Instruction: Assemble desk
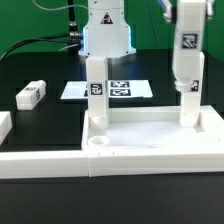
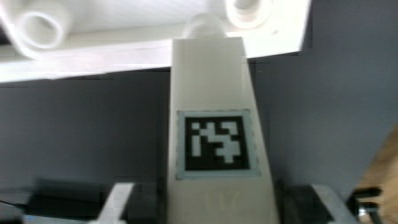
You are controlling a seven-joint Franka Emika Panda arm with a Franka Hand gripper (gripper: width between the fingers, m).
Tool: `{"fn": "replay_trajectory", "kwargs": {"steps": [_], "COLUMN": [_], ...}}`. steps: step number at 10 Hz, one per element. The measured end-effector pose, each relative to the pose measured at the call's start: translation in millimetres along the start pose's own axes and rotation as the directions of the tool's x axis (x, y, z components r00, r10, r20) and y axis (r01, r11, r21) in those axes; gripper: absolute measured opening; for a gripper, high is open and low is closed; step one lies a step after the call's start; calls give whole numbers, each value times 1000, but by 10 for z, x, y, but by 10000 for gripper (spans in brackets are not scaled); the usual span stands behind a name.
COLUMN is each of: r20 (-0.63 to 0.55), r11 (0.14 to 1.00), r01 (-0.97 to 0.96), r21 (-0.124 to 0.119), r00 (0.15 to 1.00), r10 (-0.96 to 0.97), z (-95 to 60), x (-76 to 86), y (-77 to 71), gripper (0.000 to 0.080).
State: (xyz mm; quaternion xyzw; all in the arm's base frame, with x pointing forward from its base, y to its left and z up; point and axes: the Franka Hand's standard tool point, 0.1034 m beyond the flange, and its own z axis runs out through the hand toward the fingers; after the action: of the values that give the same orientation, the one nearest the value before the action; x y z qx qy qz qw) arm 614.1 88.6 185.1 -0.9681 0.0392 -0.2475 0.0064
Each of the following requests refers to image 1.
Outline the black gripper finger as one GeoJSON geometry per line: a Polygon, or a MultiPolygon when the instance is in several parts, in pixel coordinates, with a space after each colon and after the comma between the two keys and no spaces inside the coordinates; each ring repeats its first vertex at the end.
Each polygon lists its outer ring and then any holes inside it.
{"type": "Polygon", "coordinates": [[[157,0],[164,13],[163,16],[168,23],[176,23],[176,8],[171,4],[170,0],[157,0]]]}
{"type": "Polygon", "coordinates": [[[205,0],[206,1],[206,20],[211,20],[213,18],[213,4],[215,0],[205,0]]]}

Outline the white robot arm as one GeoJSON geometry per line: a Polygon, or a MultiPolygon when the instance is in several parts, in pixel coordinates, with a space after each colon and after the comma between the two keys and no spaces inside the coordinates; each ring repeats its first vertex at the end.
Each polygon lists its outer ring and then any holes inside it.
{"type": "MultiPolygon", "coordinates": [[[[213,17],[215,0],[157,0],[164,19],[175,25],[173,66],[198,61],[202,53],[205,22],[213,17]]],[[[134,55],[131,28],[124,18],[124,0],[88,0],[88,22],[79,51],[86,63],[120,61],[134,55]]]]}

